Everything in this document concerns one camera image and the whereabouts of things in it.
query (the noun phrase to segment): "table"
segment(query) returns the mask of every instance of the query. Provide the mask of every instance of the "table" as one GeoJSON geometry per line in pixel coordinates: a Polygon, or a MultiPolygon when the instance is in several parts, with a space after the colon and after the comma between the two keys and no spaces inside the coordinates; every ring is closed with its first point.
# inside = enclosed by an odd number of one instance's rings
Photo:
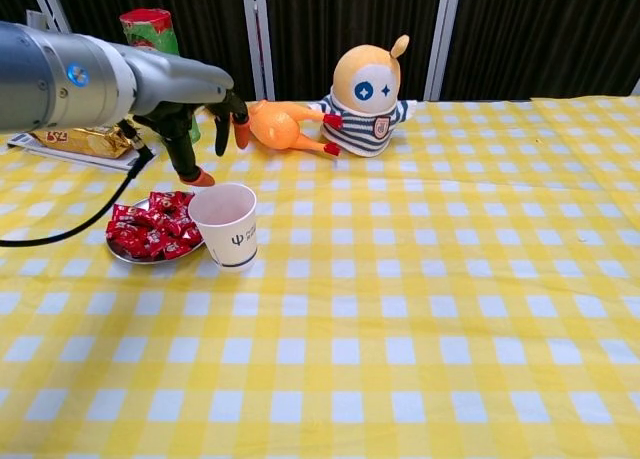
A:
{"type": "MultiPolygon", "coordinates": [[[[105,221],[1,250],[0,457],[640,456],[639,111],[421,103],[383,155],[335,161],[218,160],[199,117],[201,165],[258,195],[257,263],[131,267],[105,221]]],[[[0,168],[5,238],[121,180],[0,168]]],[[[165,153],[123,202],[174,189],[165,153]]]]}

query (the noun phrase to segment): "white paper cup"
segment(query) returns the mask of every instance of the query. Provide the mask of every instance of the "white paper cup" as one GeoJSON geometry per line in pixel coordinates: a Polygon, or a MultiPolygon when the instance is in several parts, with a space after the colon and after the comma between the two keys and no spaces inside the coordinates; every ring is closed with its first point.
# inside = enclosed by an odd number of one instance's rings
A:
{"type": "Polygon", "coordinates": [[[222,183],[200,190],[189,203],[191,219],[225,272],[245,271],[256,259],[256,202],[247,186],[222,183]]]}

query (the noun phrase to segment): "plush doll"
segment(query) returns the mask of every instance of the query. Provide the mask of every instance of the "plush doll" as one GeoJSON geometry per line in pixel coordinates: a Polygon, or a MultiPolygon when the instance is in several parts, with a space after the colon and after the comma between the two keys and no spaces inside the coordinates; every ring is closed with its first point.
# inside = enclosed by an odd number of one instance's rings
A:
{"type": "Polygon", "coordinates": [[[342,116],[342,128],[322,125],[322,134],[353,154],[373,157],[389,145],[397,124],[409,119],[416,101],[398,101],[401,56],[409,36],[401,36],[387,51],[368,44],[354,47],[340,58],[333,72],[331,92],[309,106],[342,116]]]}

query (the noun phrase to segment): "rubber chicken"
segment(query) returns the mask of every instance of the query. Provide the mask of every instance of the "rubber chicken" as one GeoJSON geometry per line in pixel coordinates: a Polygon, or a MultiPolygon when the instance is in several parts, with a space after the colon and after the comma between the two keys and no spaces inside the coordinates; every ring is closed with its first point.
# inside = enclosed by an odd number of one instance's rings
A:
{"type": "Polygon", "coordinates": [[[338,129],[342,127],[342,118],[338,115],[314,111],[292,102],[262,100],[249,107],[248,128],[259,142],[271,149],[340,154],[340,148],[334,143],[323,144],[302,134],[298,122],[304,120],[322,121],[338,129]]]}

